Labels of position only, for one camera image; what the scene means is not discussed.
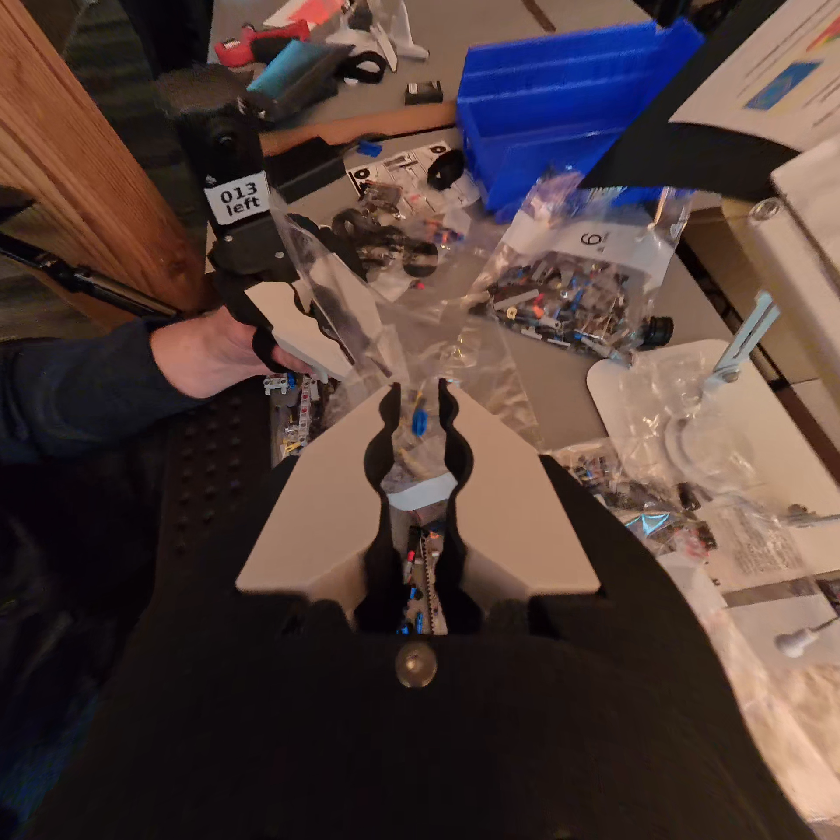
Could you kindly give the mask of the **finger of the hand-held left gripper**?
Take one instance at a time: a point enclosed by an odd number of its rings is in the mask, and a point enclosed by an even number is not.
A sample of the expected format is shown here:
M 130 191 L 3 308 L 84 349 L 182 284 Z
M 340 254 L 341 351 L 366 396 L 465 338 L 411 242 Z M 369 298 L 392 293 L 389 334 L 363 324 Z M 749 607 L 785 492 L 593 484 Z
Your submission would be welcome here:
M 374 296 L 339 257 L 317 257 L 308 269 L 311 304 L 325 331 L 352 364 L 390 371 L 381 347 L 382 321 Z
M 322 382 L 343 382 L 358 352 L 358 319 L 337 292 L 314 282 L 259 282 L 246 297 L 267 320 L 276 345 Z

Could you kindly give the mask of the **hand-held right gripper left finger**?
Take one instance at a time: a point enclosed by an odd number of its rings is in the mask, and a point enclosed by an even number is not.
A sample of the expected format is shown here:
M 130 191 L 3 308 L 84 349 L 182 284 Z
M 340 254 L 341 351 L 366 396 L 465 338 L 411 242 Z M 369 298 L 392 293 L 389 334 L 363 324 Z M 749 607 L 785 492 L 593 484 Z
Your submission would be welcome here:
M 338 603 L 364 631 L 403 618 L 402 561 L 382 481 L 394 465 L 401 386 L 385 385 L 323 432 L 290 474 L 235 582 L 246 594 Z

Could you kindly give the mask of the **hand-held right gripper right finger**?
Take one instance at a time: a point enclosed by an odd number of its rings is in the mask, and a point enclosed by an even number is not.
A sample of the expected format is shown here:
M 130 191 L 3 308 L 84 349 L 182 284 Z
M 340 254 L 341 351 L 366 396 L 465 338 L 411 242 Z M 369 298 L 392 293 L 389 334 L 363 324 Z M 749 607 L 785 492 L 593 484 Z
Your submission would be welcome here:
M 444 463 L 455 488 L 438 558 L 449 632 L 478 632 L 493 607 L 589 596 L 601 582 L 538 451 L 460 387 L 438 382 Z

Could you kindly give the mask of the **wide clear lego bag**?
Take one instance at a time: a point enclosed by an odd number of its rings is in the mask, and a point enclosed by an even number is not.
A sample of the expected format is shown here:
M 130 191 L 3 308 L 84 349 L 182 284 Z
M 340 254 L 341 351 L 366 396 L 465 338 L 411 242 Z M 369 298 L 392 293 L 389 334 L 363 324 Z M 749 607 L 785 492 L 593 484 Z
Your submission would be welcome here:
M 272 214 L 302 282 L 308 282 L 315 258 L 341 259 L 338 248 L 343 241 L 326 245 L 303 226 L 303 217 Z M 308 445 L 380 388 L 397 383 L 402 407 L 392 437 L 395 466 L 390 482 L 402 487 L 441 476 L 445 432 L 438 418 L 438 382 L 447 380 L 534 448 L 541 448 L 539 423 L 499 327 L 468 314 L 454 299 L 436 301 L 425 292 L 407 290 L 399 299 L 390 300 L 385 291 L 396 288 L 395 269 L 366 285 L 380 314 L 381 348 L 391 370 L 355 364 L 344 381 L 321 383 L 322 418 Z

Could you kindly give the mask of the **person's left forearm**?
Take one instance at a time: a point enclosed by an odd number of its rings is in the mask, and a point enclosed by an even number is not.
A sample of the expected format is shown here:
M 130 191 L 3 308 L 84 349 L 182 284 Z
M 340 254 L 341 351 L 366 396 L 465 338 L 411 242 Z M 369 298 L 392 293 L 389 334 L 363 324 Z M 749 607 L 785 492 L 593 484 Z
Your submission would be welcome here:
M 83 455 L 204 404 L 154 361 L 151 335 L 169 324 L 134 319 L 95 338 L 2 342 L 2 465 Z

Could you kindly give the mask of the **lego sticker sheet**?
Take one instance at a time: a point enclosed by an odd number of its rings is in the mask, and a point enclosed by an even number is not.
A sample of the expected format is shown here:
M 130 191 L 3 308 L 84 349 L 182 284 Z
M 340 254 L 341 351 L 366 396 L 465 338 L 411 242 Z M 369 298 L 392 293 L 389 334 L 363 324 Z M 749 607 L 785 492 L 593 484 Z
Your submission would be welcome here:
M 353 165 L 346 175 L 358 196 L 370 186 L 393 186 L 400 192 L 399 202 L 420 213 L 442 213 L 454 207 L 471 207 L 480 200 L 480 189 L 466 169 L 449 189 L 436 192 L 427 185 L 427 168 L 442 153 L 452 149 L 438 140 L 392 156 Z

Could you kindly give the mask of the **person's left hand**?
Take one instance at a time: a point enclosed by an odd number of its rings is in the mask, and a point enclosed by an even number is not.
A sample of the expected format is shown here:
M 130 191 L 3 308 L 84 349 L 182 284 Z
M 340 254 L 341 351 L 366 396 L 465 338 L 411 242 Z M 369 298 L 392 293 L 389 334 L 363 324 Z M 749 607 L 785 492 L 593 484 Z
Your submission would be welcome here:
M 273 375 L 254 352 L 256 328 L 221 307 L 150 334 L 152 358 L 178 392 L 207 399 L 252 377 Z

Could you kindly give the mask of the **black power adapter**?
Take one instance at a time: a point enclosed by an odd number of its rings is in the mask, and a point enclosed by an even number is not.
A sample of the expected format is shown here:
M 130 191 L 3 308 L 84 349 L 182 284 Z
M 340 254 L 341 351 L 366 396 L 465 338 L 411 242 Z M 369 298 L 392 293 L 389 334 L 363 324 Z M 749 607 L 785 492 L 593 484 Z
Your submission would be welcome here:
M 265 157 L 268 184 L 286 204 L 293 204 L 345 176 L 344 147 L 310 138 Z

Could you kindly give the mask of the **black perforated office chair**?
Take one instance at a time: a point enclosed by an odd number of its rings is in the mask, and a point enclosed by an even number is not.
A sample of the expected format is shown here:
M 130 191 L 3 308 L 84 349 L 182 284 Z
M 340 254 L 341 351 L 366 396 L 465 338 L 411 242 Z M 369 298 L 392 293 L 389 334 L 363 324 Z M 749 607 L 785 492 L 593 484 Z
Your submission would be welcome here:
M 98 451 L 2 467 L 2 838 L 84 742 L 150 602 L 268 466 L 257 384 Z

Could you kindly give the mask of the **wooden book stand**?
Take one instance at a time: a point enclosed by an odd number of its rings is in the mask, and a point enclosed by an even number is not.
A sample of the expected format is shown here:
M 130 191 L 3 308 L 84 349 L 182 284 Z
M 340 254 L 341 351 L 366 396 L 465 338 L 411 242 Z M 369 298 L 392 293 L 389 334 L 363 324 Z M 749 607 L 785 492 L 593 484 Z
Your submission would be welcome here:
M 727 342 L 704 339 L 642 352 L 630 365 L 604 360 L 587 375 L 595 407 L 629 479 L 699 507 L 674 552 L 698 552 L 719 591 L 740 597 L 800 582 L 805 606 L 771 635 L 781 655 L 838 636 L 838 484 L 752 361 L 780 316 L 757 294 Z

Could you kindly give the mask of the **black red pouch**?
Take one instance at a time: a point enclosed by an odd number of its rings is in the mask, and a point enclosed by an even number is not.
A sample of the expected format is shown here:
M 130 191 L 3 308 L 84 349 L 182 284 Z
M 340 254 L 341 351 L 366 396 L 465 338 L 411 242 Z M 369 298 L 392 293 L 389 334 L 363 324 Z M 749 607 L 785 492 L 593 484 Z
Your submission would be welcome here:
M 213 52 L 229 69 L 263 66 L 241 98 L 270 125 L 334 96 L 354 46 L 312 40 L 308 23 L 296 20 L 278 28 L 245 25 L 237 36 L 216 42 Z

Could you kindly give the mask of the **brown wooden desk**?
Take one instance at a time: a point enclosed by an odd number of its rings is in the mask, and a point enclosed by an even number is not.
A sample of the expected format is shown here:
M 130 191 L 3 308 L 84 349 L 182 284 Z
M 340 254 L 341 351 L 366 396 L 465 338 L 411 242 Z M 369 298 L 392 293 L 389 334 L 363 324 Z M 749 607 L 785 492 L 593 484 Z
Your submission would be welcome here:
M 47 249 L 183 312 L 217 299 L 205 258 L 21 2 L 1 2 L 2 185 Z

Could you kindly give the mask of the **blue plastic storage bin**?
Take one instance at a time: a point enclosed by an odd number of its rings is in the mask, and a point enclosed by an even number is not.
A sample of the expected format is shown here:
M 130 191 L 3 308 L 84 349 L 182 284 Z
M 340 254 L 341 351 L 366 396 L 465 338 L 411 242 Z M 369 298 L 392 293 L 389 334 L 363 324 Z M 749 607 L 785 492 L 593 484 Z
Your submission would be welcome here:
M 705 41 L 679 18 L 469 48 L 457 125 L 485 209 L 506 224 L 549 168 L 590 171 Z

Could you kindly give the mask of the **white plastic bracket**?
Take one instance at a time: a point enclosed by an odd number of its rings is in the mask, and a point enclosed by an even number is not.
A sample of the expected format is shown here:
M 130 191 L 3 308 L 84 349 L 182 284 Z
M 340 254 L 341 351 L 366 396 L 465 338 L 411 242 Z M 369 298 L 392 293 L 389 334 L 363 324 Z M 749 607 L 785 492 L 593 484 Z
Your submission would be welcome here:
M 399 67 L 399 59 L 424 62 L 429 57 L 426 48 L 413 39 L 405 1 L 367 1 L 371 11 L 371 35 L 380 47 L 392 72 Z

